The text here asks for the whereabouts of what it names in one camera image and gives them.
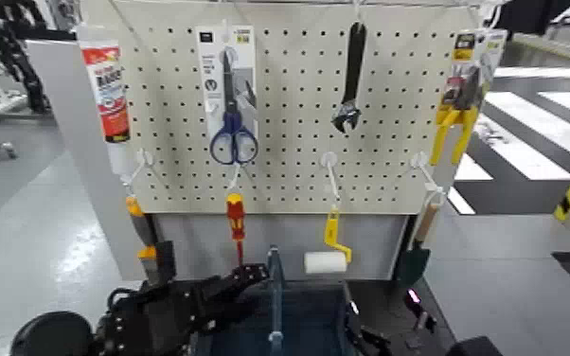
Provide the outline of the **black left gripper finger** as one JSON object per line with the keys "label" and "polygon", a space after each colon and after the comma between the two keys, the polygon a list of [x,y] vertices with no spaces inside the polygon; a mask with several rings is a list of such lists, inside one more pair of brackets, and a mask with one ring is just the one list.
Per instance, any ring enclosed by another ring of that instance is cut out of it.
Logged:
{"label": "black left gripper finger", "polygon": [[345,333],[347,339],[357,350],[365,349],[359,310],[352,299],[346,304]]}

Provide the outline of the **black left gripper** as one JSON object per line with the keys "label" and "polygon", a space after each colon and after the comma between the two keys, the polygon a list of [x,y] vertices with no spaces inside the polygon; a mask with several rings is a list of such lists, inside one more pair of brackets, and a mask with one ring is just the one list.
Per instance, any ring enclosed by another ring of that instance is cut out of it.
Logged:
{"label": "black left gripper", "polygon": [[[252,263],[199,282],[172,281],[139,290],[116,288],[98,321],[97,354],[185,355],[195,334],[226,330],[252,316],[259,300],[237,296],[269,277],[264,263]],[[208,302],[202,312],[201,297],[231,300]]]}

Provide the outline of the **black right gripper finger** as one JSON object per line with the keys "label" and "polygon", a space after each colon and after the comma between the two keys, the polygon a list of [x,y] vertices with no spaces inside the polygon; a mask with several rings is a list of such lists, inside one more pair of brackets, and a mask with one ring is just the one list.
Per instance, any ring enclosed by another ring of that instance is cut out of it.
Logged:
{"label": "black right gripper finger", "polygon": [[374,329],[362,327],[363,349],[366,356],[392,356],[390,341]]}

